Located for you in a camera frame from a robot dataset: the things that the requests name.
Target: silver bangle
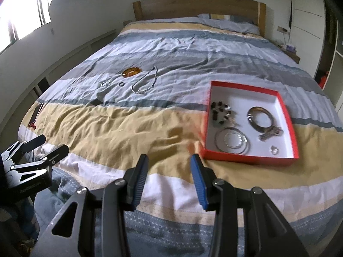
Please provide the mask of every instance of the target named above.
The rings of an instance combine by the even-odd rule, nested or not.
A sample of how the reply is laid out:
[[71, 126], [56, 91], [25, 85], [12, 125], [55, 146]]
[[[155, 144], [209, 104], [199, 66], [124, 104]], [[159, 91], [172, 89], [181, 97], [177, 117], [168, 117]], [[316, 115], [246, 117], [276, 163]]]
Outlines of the silver bangle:
[[[268, 116], [268, 118], [270, 119], [271, 125], [268, 126], [268, 127], [262, 127], [262, 126], [259, 126], [258, 124], [256, 124], [256, 122], [253, 119], [253, 112], [261, 112], [261, 113], [266, 114]], [[267, 109], [264, 109], [264, 108], [259, 107], [259, 106], [252, 107], [252, 108], [249, 109], [248, 114], [247, 114], [247, 119], [248, 119], [249, 124], [255, 130], [257, 130], [260, 133], [264, 133], [264, 132], [270, 131], [274, 127], [274, 117], [273, 117], [273, 115]]]
[[[224, 137], [225, 146], [227, 146], [227, 147], [230, 148], [230, 149], [240, 149], [240, 148], [241, 148], [240, 151], [238, 151], [238, 152], [229, 152], [229, 151], [224, 151], [224, 150], [222, 150], [221, 148], [219, 148], [218, 143], [217, 143], [218, 135], [219, 135], [219, 133], [221, 133], [221, 132], [224, 131], [224, 130], [227, 130], [227, 131], [228, 131], [228, 133], [227, 133], [227, 134], [225, 135], [225, 137]], [[239, 143], [238, 145], [236, 145], [236, 146], [229, 146], [229, 145], [227, 144], [227, 141], [225, 140], [225, 138], [226, 138], [226, 136], [227, 136], [229, 133], [235, 134], [235, 135], [239, 138], [240, 143]], [[219, 130], [219, 131], [216, 132], [216, 134], [215, 134], [215, 136], [214, 136], [214, 144], [215, 144], [217, 150], [220, 151], [220, 152], [234, 153], [234, 154], [242, 154], [242, 153], [244, 153], [244, 152], [246, 151], [246, 149], [248, 148], [249, 141], [248, 141], [247, 137], [245, 136], [245, 134], [244, 134], [243, 132], [241, 132], [239, 129], [237, 129], [237, 128], [235, 128], [235, 127], [229, 126], [229, 127], [225, 127], [225, 128], [223, 128], [223, 129], [221, 129], [221, 130]]]

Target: white cabinet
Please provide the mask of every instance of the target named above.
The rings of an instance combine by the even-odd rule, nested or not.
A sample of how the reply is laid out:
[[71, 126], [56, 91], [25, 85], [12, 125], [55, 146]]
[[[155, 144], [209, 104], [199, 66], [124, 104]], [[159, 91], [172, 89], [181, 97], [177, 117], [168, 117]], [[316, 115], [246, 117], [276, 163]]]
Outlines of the white cabinet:
[[325, 39], [324, 0], [292, 0], [290, 43], [297, 49], [299, 66], [316, 75]]

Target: bedsheet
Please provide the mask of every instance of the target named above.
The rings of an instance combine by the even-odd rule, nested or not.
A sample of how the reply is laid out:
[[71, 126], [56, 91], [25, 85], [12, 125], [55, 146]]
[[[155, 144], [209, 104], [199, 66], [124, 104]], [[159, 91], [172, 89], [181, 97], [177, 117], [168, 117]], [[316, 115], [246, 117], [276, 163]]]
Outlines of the bedsheet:
[[[141, 204], [126, 215], [132, 241], [142, 244], [134, 256], [206, 256], [214, 213], [198, 203], [189, 159], [203, 143], [210, 81], [276, 90], [294, 125], [299, 160], [289, 167], [206, 165], [234, 187], [262, 187], [310, 255], [318, 256], [343, 218], [343, 128], [333, 105], [311, 76], [268, 40], [191, 20], [126, 26], [37, 100], [20, 125], [19, 139], [47, 137], [35, 158], [67, 144], [70, 154], [58, 167], [90, 189], [122, 177], [146, 153], [150, 166]], [[145, 94], [132, 92], [131, 85], [144, 73], [123, 78], [121, 72], [154, 65], [155, 86]], [[154, 75], [137, 87], [152, 84]], [[32, 130], [28, 122], [42, 102]], [[238, 225], [243, 256], [240, 210]]]

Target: jewelry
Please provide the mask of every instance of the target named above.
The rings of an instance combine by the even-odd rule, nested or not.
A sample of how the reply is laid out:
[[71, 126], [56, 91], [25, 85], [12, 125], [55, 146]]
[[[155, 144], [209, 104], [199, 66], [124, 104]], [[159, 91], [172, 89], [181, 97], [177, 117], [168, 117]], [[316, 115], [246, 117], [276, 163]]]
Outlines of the jewelry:
[[[246, 149], [248, 148], [248, 145], [249, 145], [249, 141], [247, 139], [247, 137], [245, 136], [245, 134], [243, 132], [241, 132], [239, 129], [235, 128], [235, 127], [225, 127], [219, 131], [216, 132], [215, 136], [214, 136], [214, 144], [216, 146], [216, 148], [218, 149], [218, 151], [221, 151], [221, 152], [226, 152], [226, 153], [231, 153], [229, 151], [223, 151], [221, 148], [219, 148], [218, 146], [218, 143], [217, 143], [217, 139], [218, 139], [218, 135], [219, 133], [221, 133], [222, 131], [224, 130], [227, 130], [228, 132], [226, 133], [226, 135], [224, 136], [224, 143], [225, 143], [225, 146], [227, 146], [228, 148], [230, 149], [240, 149], [240, 151], [238, 152], [232, 152], [234, 154], [242, 154], [246, 151]], [[227, 137], [229, 134], [234, 134], [238, 137], [239, 139], [239, 144], [236, 145], [236, 146], [230, 146], [228, 144], [228, 140], [227, 140]]]
[[277, 155], [278, 154], [278, 148], [275, 146], [271, 146], [269, 151], [273, 154], [273, 155]]
[[130, 68], [127, 68], [125, 69], [123, 72], [122, 72], [122, 76], [123, 77], [131, 77], [131, 76], [134, 76], [138, 73], [142, 72], [142, 69], [139, 68], [139, 67], [130, 67]]
[[[270, 120], [270, 126], [268, 127], [262, 127], [259, 126], [253, 119], [253, 112], [261, 112], [264, 113], [268, 116], [269, 120]], [[266, 109], [256, 106], [256, 107], [252, 107], [249, 109], [248, 114], [247, 114], [247, 119], [249, 121], [249, 124], [258, 132], [261, 132], [262, 134], [260, 134], [258, 136], [258, 138], [261, 141], [266, 141], [268, 138], [272, 137], [272, 136], [280, 136], [283, 133], [282, 128], [275, 126], [274, 125], [274, 117], [273, 115]]]
[[[152, 72], [153, 70], [156, 70], [155, 72], [155, 78], [154, 78], [154, 82], [152, 83], [152, 85], [149, 87], [149, 88], [146, 88], [146, 89], [143, 89], [143, 90], [135, 90], [134, 89], [134, 86], [139, 82], [141, 81], [145, 76], [147, 76], [150, 72]], [[138, 81], [136, 81], [132, 86], [131, 86], [131, 90], [136, 93], [136, 94], [143, 94], [147, 91], [149, 91], [151, 88], [154, 87], [155, 83], [156, 83], [156, 80], [157, 80], [157, 72], [158, 72], [158, 68], [156, 66], [153, 66], [152, 70], [148, 71], [142, 78], [140, 78]]]
[[270, 131], [260, 134], [258, 136], [258, 139], [260, 139], [261, 141], [266, 141], [268, 138], [272, 136], [280, 136], [282, 133], [283, 133], [282, 128], [275, 126]]
[[107, 80], [107, 81], [102, 82], [102, 83], [100, 84], [101, 87], [108, 86], [108, 85], [111, 85], [111, 80]]
[[[259, 126], [258, 124], [256, 124], [256, 122], [253, 119], [253, 112], [262, 112], [262, 113], [266, 114], [270, 120], [271, 125], [268, 127], [262, 127], [262, 126]], [[247, 119], [248, 119], [249, 124], [255, 130], [257, 130], [258, 132], [261, 132], [261, 133], [266, 132], [266, 131], [270, 131], [274, 127], [274, 118], [273, 118], [272, 114], [268, 110], [266, 110], [262, 107], [256, 106], [256, 107], [250, 108], [248, 111], [248, 114], [247, 114]]]
[[212, 110], [212, 120], [217, 121], [218, 120], [218, 114], [219, 112], [224, 112], [223, 118], [218, 122], [220, 125], [223, 125], [225, 122], [229, 121], [230, 125], [235, 125], [236, 121], [234, 117], [232, 116], [231, 107], [227, 104], [223, 104], [222, 101], [216, 103], [211, 103], [211, 110]]
[[225, 134], [225, 136], [224, 136], [224, 143], [225, 143], [225, 145], [226, 145], [228, 148], [237, 150], [237, 149], [239, 149], [240, 147], [243, 146], [243, 138], [242, 138], [242, 136], [241, 136], [240, 134], [237, 135], [237, 137], [238, 137], [238, 139], [239, 139], [238, 145], [236, 145], [236, 146], [231, 146], [231, 145], [229, 145], [229, 140], [228, 140], [228, 139], [229, 139], [229, 134], [230, 134], [230, 132], [228, 132], [228, 133]]

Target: nightstand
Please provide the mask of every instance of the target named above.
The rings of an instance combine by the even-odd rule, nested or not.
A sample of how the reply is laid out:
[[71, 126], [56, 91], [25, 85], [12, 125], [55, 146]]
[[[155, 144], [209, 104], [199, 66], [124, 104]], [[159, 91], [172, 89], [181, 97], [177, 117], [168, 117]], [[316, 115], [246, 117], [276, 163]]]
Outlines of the nightstand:
[[293, 52], [291, 52], [291, 51], [288, 51], [288, 50], [284, 50], [284, 49], [282, 49], [282, 48], [281, 48], [281, 50], [282, 50], [283, 53], [285, 53], [286, 55], [288, 55], [294, 62], [296, 62], [297, 64], [299, 64], [299, 62], [300, 62], [300, 57], [299, 57], [297, 54], [295, 54], [295, 53], [293, 53]]

